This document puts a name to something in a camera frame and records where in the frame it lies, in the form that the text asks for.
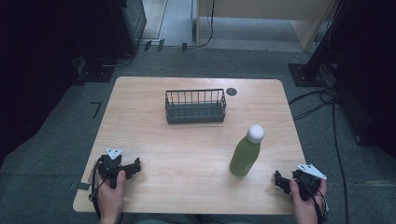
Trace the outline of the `person's left hand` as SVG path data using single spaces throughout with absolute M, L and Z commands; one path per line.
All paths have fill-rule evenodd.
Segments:
M 101 176 L 98 175 L 97 178 L 101 184 L 97 190 L 97 200 L 101 217 L 119 216 L 123 205 L 124 184 L 126 180 L 125 172 L 119 171 L 117 186 L 114 189 Z

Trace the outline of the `green bottle with white cap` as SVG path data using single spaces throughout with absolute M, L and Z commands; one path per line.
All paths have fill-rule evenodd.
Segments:
M 265 130 L 260 125 L 253 125 L 247 130 L 247 134 L 237 144 L 229 169 L 235 176 L 245 176 L 258 159 L 261 151 L 261 142 L 265 136 Z

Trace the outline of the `angled black floor tape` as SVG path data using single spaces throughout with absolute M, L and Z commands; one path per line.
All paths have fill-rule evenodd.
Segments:
M 95 119 L 97 117 L 99 111 L 100 111 L 100 108 L 102 106 L 102 102 L 90 102 L 90 104 L 96 106 L 94 114 L 92 116 L 92 118 Z

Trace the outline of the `black stand with square base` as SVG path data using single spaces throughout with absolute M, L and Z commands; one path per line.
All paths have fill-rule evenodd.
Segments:
M 83 54 L 85 62 L 78 75 L 78 80 L 82 82 L 109 82 L 112 78 L 114 67 L 106 64 L 101 55 Z
M 297 87 L 328 86 L 325 77 L 320 72 L 320 67 L 326 58 L 336 58 L 339 56 L 336 50 L 332 49 L 332 36 L 335 34 L 336 30 L 340 26 L 340 23 L 347 14 L 347 11 L 350 8 L 350 4 L 352 2 L 353 0 L 332 0 L 332 2 L 327 6 L 325 13 L 321 16 L 321 19 L 315 26 L 315 31 L 317 31 L 321 27 L 321 24 L 329 16 L 333 5 L 337 3 L 337 8 L 332 15 L 332 22 L 327 28 L 325 35 L 321 39 L 310 60 L 304 64 L 288 64 L 290 74 L 293 78 L 294 84 Z

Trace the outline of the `person's right hand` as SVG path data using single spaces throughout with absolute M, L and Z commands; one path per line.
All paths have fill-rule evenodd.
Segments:
M 323 215 L 327 210 L 324 197 L 327 194 L 327 182 L 322 179 L 320 181 L 320 187 L 318 193 L 315 195 L 315 200 L 312 199 L 303 201 L 300 197 L 300 191 L 295 181 L 290 181 L 290 193 L 293 203 L 293 214 L 295 220 L 297 217 L 308 217 L 318 219 L 317 206 L 320 209 L 320 213 Z

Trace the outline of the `light wooden furniture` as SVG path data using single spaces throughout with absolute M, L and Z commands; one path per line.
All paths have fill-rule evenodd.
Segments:
M 242 18 L 291 21 L 303 50 L 313 42 L 337 0 L 192 0 L 195 12 L 195 44 L 200 45 L 200 18 Z

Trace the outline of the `dark curtain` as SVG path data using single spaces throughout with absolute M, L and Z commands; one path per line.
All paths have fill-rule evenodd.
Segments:
M 41 128 L 93 54 L 106 0 L 0 0 L 0 167 Z
M 335 87 L 357 143 L 396 159 L 396 0 L 344 0 L 331 30 Z

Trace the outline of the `dark cabinet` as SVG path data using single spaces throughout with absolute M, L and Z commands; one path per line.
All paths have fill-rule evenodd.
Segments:
M 143 0 L 107 0 L 122 58 L 134 56 L 147 24 Z

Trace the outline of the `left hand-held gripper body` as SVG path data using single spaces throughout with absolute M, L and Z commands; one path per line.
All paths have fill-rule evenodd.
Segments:
M 117 186 L 118 173 L 123 169 L 122 152 L 122 149 L 106 148 L 106 154 L 99 159 L 99 174 L 105 180 L 110 181 L 110 187 L 113 189 Z

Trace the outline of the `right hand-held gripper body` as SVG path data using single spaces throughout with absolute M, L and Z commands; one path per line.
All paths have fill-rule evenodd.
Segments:
M 300 196 L 304 201 L 310 199 L 318 191 L 322 179 L 327 179 L 327 176 L 313 164 L 297 164 L 292 177 L 297 182 Z

